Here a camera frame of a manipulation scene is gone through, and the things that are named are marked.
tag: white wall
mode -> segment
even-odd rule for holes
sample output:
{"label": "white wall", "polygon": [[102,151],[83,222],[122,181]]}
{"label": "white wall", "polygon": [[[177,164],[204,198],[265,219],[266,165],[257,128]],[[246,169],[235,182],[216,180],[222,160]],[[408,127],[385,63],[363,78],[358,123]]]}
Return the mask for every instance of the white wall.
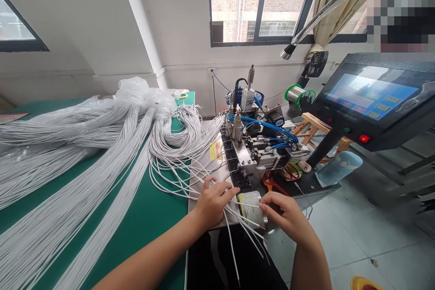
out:
{"label": "white wall", "polygon": [[[310,48],[299,45],[291,61],[279,57],[281,45],[211,48],[208,0],[11,1],[51,50],[0,53],[0,95],[14,104],[111,93],[120,79],[141,75],[151,86],[196,91],[197,103],[214,113],[209,67],[232,89],[254,64],[253,86],[270,97],[297,80]],[[365,52],[367,45],[331,44],[327,50],[326,69],[308,88],[318,91],[333,73],[334,61]],[[227,91],[217,81],[215,86],[220,109]],[[284,102],[279,96],[268,104],[276,101]]]}
{"label": "white wall", "polygon": [[[280,58],[285,47],[245,46],[210,47],[210,13],[208,0],[146,0],[150,24],[156,35],[157,48],[166,68],[170,88],[187,88],[197,92],[197,103],[207,114],[214,113],[212,78],[208,67],[229,89],[238,77],[246,77],[251,64],[256,66],[254,88],[266,97],[273,96],[296,82],[309,45],[296,48],[291,61]],[[330,62],[342,60],[350,52],[367,51],[365,44],[332,44],[328,46]],[[321,78],[308,86],[319,90],[332,72],[327,69]],[[217,108],[222,109],[227,90],[216,81]],[[274,98],[284,102],[283,96]]]}
{"label": "white wall", "polygon": [[128,0],[10,1],[50,49],[0,53],[0,94],[12,103],[106,94],[125,74],[156,80]]}

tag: wooden stool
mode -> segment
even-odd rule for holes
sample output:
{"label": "wooden stool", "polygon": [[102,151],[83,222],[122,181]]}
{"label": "wooden stool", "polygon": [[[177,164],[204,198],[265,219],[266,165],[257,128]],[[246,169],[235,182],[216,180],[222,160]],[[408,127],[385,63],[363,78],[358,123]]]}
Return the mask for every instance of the wooden stool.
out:
{"label": "wooden stool", "polygon": [[[303,137],[304,140],[302,141],[303,145],[307,145],[310,144],[314,149],[317,148],[317,145],[315,145],[311,139],[314,137],[315,133],[318,130],[321,130],[322,132],[324,132],[325,134],[329,133],[329,131],[331,130],[330,128],[324,126],[322,124],[322,122],[317,119],[314,115],[310,114],[310,113],[303,113],[302,114],[302,118],[304,118],[304,121],[302,122],[302,124],[300,126],[297,126],[295,128],[295,130],[293,130],[292,134],[297,136],[297,137]],[[311,129],[309,130],[308,133],[303,133],[300,134],[300,132],[302,130],[304,130],[305,128],[311,126]],[[338,141],[338,148],[337,151],[335,152],[335,156],[338,155],[338,153],[343,152],[345,150],[348,150],[349,145],[353,143],[353,140],[347,138],[346,136],[343,136],[339,141]],[[327,163],[329,162],[330,158],[325,156],[320,163]]]}

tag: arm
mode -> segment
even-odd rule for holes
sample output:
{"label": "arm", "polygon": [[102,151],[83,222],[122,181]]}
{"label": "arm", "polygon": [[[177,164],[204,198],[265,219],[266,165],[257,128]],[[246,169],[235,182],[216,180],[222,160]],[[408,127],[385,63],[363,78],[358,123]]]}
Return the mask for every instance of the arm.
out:
{"label": "arm", "polygon": [[[267,203],[279,205],[283,214],[275,212]],[[332,290],[322,244],[296,201],[280,193],[268,192],[261,199],[260,208],[297,244],[291,289]]]}
{"label": "arm", "polygon": [[216,181],[204,180],[198,203],[188,215],[106,275],[94,289],[155,289],[181,255],[222,219],[223,208],[240,191],[228,182],[209,188],[211,180]]}

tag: stand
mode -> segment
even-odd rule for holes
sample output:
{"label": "stand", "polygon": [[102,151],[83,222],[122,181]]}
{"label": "stand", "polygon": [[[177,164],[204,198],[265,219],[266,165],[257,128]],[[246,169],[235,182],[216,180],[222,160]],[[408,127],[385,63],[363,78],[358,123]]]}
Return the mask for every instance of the stand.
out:
{"label": "stand", "polygon": [[311,168],[315,169],[320,161],[329,153],[329,151],[338,143],[338,141],[340,141],[343,136],[344,132],[341,129],[332,128],[308,158],[307,163],[311,165]]}

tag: window sill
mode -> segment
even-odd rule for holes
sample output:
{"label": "window sill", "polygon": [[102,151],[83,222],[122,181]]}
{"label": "window sill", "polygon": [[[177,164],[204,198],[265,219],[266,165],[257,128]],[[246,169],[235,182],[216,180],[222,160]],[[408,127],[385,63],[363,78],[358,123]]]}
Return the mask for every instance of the window sill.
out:
{"label": "window sill", "polygon": [[47,52],[47,46],[39,39],[0,41],[0,52]]}
{"label": "window sill", "polygon": [[[234,46],[257,46],[257,45],[283,45],[289,44],[292,38],[256,42],[212,42],[212,48],[234,47]],[[366,43],[367,34],[338,34],[331,43]],[[314,44],[314,36],[309,34],[299,44]]]}

